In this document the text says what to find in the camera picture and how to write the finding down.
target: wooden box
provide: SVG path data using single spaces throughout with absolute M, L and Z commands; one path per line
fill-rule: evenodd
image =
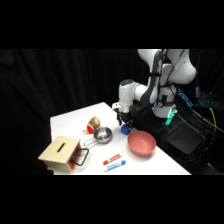
M 81 149 L 80 139 L 59 136 L 46 148 L 38 159 L 48 166 L 48 170 L 73 173 L 76 165 L 71 160 L 79 149 Z

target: wooden box lid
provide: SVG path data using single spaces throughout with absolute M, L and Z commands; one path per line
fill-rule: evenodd
M 79 142 L 80 139 L 78 138 L 58 136 L 38 159 L 56 163 L 67 163 Z

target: table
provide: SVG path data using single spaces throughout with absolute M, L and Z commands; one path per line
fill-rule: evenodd
M 116 112 L 112 111 L 106 103 L 52 117 L 50 119 L 52 141 L 57 136 L 80 138 L 81 146 L 85 148 L 83 143 L 91 139 L 93 135 L 83 133 L 83 130 L 86 129 L 89 120 L 95 116 L 100 119 L 101 127 L 109 127 L 112 130 L 113 137 L 108 144 L 98 144 L 91 148 L 85 164 L 82 167 L 76 166 L 72 175 L 190 175 L 158 147 L 147 158 L 132 153 L 127 144 L 127 136 L 121 134 Z M 123 157 L 116 162 L 126 160 L 126 165 L 105 172 L 103 161 L 118 153 L 121 153 Z M 56 171 L 54 174 L 69 175 Z

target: blue marker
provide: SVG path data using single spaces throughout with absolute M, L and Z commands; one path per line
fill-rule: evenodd
M 113 170 L 113 169 L 115 169 L 115 168 L 117 168 L 117 167 L 120 167 L 120 166 L 123 166 L 123 165 L 125 165 L 125 164 L 126 164 L 126 161 L 125 161 L 125 160 L 124 160 L 124 161 L 121 161 L 120 163 L 115 163 L 115 164 L 113 164 L 113 165 L 111 165 L 111 166 L 106 167 L 106 168 L 105 168 L 105 171 L 108 172 L 108 171 L 110 171 L 110 170 Z

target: toy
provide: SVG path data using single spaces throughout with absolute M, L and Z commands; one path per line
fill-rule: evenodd
M 100 127 L 100 120 L 97 117 L 93 117 L 87 125 L 87 130 L 83 132 L 88 131 L 90 134 L 93 134 L 99 127 Z
M 82 150 L 87 153 L 82 164 L 78 163 Z M 82 166 L 89 153 L 88 149 L 80 147 L 80 139 L 58 136 L 38 158 L 47 166 L 48 170 L 62 173 L 73 173 L 76 165 Z
M 124 134 L 124 135 L 129 135 L 130 130 L 129 130 L 129 127 L 128 127 L 127 124 L 124 124 L 124 125 L 121 127 L 121 133 Z

